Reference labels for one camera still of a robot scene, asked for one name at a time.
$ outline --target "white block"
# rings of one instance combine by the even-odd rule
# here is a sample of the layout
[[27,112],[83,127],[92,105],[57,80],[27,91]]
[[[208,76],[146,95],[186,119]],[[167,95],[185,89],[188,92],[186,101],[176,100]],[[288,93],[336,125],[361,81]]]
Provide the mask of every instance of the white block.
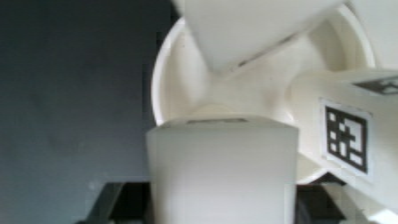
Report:
[[204,61],[231,72],[295,39],[343,0],[174,0]]
[[158,224],[291,224],[297,128],[261,117],[179,119],[147,133]]

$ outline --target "white plastic part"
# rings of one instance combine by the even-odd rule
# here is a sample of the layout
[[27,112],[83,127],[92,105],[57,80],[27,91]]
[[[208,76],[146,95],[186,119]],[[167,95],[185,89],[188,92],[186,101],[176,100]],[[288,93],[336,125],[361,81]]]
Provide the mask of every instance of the white plastic part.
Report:
[[350,0],[350,6],[364,25],[378,65],[398,69],[398,1]]
[[394,213],[380,203],[350,187],[345,186],[345,193],[357,205],[357,208],[369,220],[377,224],[396,224],[398,213]]
[[398,212],[398,72],[322,72],[291,84],[300,153]]
[[174,0],[204,61],[229,73],[297,38],[345,0]]
[[181,118],[147,133],[158,224],[291,224],[297,128],[252,116]]
[[[172,27],[160,49],[151,87],[156,124],[186,115],[250,113],[295,123],[286,106],[290,80],[302,72],[373,68],[371,46],[355,16],[339,7],[311,33],[227,80],[210,72],[185,20]],[[298,156],[297,183],[325,169]]]

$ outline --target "dark gray wall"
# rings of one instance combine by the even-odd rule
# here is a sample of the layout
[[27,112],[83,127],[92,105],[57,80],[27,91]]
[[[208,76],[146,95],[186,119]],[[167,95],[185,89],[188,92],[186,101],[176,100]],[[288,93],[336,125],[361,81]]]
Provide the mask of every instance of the dark gray wall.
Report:
[[147,180],[163,0],[0,1],[0,223],[85,219],[103,184]]

